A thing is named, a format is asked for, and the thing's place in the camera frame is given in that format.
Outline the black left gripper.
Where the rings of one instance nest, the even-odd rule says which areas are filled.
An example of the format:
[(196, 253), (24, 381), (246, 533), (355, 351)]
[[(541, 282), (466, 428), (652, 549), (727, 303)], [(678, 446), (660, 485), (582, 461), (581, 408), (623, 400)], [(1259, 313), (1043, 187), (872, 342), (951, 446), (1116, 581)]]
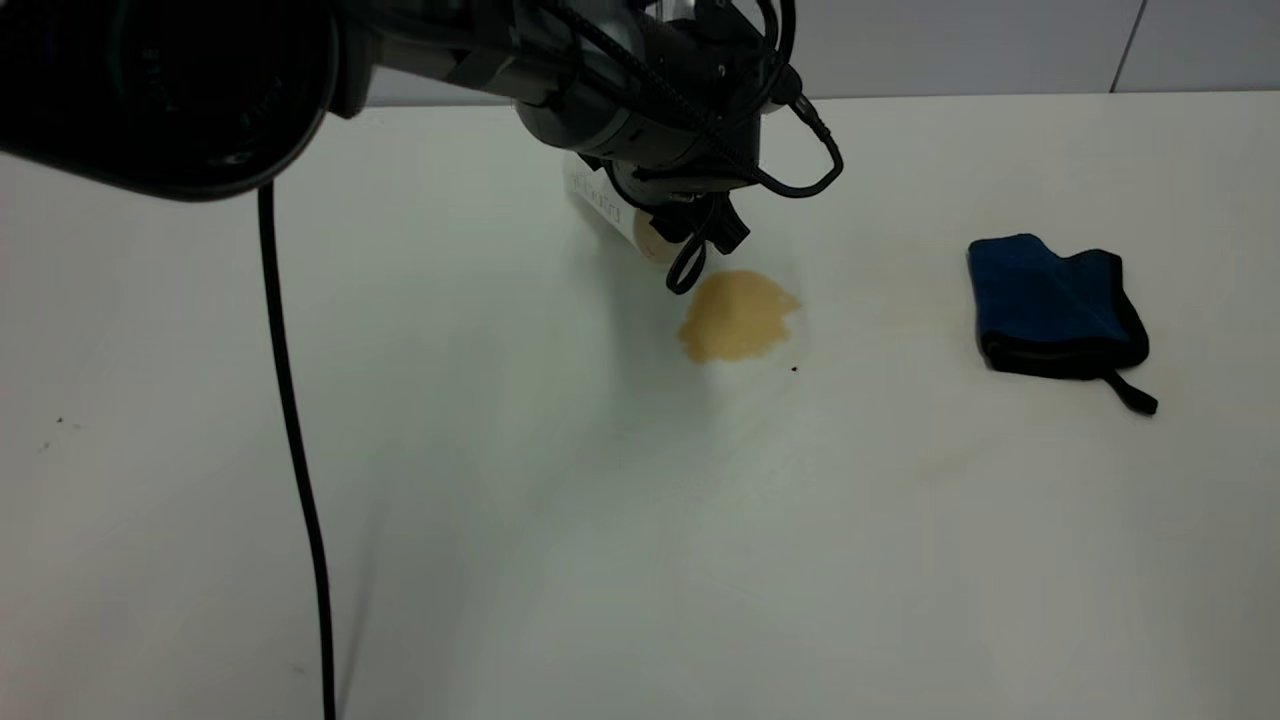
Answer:
[[(612, 170), (639, 205), (687, 202), (765, 184), (762, 117), (794, 78), (797, 8), (762, 1), (759, 23), (731, 1), (518, 1), (521, 45), (562, 67), (547, 96), (517, 102), (538, 141)], [(650, 227), (728, 256), (750, 234), (728, 195), (652, 211)]]

